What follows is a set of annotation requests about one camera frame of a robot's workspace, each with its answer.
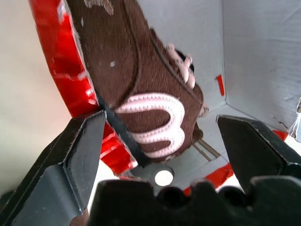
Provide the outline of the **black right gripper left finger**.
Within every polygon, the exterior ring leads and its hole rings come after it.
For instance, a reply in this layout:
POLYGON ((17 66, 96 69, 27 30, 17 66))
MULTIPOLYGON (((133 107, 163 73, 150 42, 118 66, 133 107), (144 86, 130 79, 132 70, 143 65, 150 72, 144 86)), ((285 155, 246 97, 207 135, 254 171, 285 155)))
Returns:
POLYGON ((69 226, 87 208, 106 112, 70 120, 42 151, 0 211, 0 226, 69 226))

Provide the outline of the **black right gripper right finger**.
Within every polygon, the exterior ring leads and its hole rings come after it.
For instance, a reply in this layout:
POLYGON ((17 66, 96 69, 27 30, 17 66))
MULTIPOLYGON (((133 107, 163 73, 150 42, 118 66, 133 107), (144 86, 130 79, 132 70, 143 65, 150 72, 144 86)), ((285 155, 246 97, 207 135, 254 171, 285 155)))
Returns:
POLYGON ((224 114, 216 121, 230 165, 245 192, 254 177, 291 176, 301 180, 301 156, 263 122, 224 114))

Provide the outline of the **brown suede shoe pink laces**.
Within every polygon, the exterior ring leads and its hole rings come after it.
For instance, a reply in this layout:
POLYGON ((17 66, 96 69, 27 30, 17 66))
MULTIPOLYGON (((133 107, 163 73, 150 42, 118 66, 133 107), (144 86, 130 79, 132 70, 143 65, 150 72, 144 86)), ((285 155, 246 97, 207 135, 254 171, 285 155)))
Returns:
POLYGON ((137 0, 66 0, 98 102, 151 161, 168 161, 203 137, 204 97, 192 58, 164 45, 137 0))

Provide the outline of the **red shoebox grey inside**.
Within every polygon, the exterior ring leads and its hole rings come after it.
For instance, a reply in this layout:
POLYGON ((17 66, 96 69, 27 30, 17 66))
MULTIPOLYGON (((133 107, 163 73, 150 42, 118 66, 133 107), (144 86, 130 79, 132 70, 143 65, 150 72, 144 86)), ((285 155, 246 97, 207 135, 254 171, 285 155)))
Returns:
POLYGON ((163 40, 172 38, 196 57, 197 81, 209 107, 199 119, 205 132, 183 155, 164 164, 148 163, 122 135, 120 123, 99 126, 95 154, 84 167, 104 162, 112 174, 149 180, 161 171, 172 186, 188 189, 207 178, 221 187, 237 168, 229 160, 215 123, 220 114, 259 120, 283 140, 295 139, 301 155, 301 0, 138 0, 163 40))

